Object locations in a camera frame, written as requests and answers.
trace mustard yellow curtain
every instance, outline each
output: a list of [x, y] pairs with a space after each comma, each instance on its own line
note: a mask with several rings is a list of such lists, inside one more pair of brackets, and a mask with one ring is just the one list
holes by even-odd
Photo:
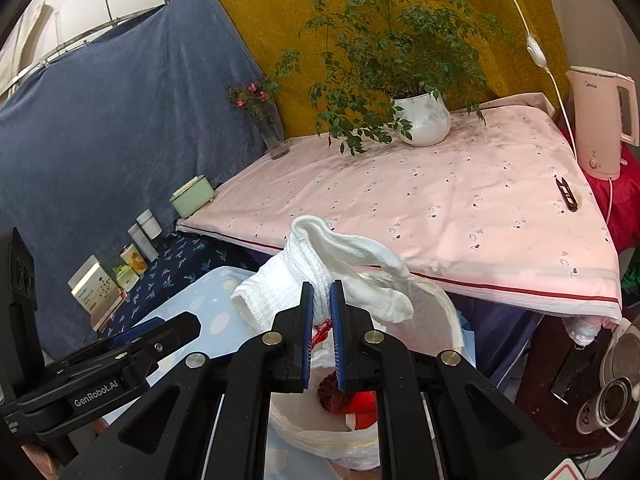
[[[543, 91], [557, 105], [553, 85], [541, 69], [535, 66], [524, 46], [526, 32], [511, 0], [468, 0], [479, 12], [490, 12], [516, 41], [512, 51], [498, 40], [479, 40], [474, 46], [481, 56], [488, 79], [486, 99], [520, 92]], [[312, 15], [312, 0], [220, 0], [242, 35], [261, 69], [269, 73], [280, 57], [281, 50], [295, 48], [302, 54], [302, 75], [284, 80], [278, 98], [278, 109], [286, 137], [314, 134], [318, 113], [309, 102], [308, 89], [323, 78], [324, 70], [317, 53], [324, 50], [324, 37], [298, 32]], [[564, 76], [566, 58], [564, 45], [551, 0], [518, 0], [527, 23], [546, 53], [548, 65], [556, 76], [563, 97], [569, 83]]]

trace electric kettle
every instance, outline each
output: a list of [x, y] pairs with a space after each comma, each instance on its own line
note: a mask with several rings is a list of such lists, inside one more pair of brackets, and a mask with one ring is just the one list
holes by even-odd
[[620, 176], [620, 141], [640, 145], [636, 84], [628, 76], [572, 66], [578, 165], [601, 180]]

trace dark blue floral fabric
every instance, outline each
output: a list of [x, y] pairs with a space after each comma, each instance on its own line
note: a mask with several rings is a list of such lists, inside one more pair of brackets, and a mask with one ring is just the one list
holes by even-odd
[[252, 252], [215, 238], [174, 235], [169, 248], [149, 265], [98, 336], [104, 338], [128, 330], [212, 269], [231, 266], [257, 271]]

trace metal bolt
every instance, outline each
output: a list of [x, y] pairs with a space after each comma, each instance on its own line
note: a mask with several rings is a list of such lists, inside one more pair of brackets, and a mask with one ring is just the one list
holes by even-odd
[[280, 335], [279, 332], [267, 332], [265, 335], [262, 336], [262, 342], [265, 345], [277, 345], [280, 344], [280, 342], [282, 341], [282, 336]]
[[447, 366], [458, 366], [460, 361], [462, 361], [462, 357], [458, 352], [453, 350], [445, 350], [442, 354], [440, 354], [440, 360], [446, 364]]
[[380, 330], [369, 330], [364, 334], [364, 341], [377, 345], [385, 340], [385, 335]]
[[199, 354], [196, 352], [196, 353], [187, 355], [187, 358], [185, 359], [184, 363], [189, 368], [200, 368], [206, 361], [207, 361], [207, 358], [204, 357], [203, 354]]

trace purple fabric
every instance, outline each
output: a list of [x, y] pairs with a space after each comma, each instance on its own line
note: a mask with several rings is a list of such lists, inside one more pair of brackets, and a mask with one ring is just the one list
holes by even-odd
[[447, 293], [476, 334], [476, 367], [496, 386], [531, 339], [542, 314]]

